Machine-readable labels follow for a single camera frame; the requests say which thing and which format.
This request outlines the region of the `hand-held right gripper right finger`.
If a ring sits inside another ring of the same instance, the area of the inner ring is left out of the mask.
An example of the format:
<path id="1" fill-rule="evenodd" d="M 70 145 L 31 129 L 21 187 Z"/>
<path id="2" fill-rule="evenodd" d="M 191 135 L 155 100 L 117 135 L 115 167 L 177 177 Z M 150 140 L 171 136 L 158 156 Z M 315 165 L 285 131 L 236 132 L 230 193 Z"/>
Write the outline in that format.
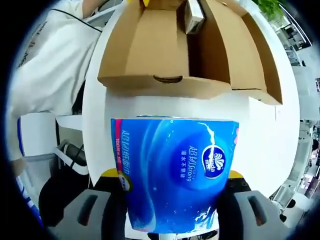
<path id="1" fill-rule="evenodd" d="M 284 240 L 286 226 L 276 206 L 262 193 L 251 190 L 244 177 L 231 171 L 218 196 L 220 240 Z"/>

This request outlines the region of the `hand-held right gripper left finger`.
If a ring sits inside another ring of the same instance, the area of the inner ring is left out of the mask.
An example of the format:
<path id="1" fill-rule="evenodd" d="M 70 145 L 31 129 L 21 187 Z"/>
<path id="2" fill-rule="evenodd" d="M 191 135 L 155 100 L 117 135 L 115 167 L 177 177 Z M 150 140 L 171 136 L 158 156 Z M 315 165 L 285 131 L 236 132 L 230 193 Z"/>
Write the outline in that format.
<path id="1" fill-rule="evenodd" d="M 61 220 L 63 240 L 124 240 L 127 206 L 117 177 L 99 178 L 63 171 L 63 196 L 73 199 L 65 206 Z"/>

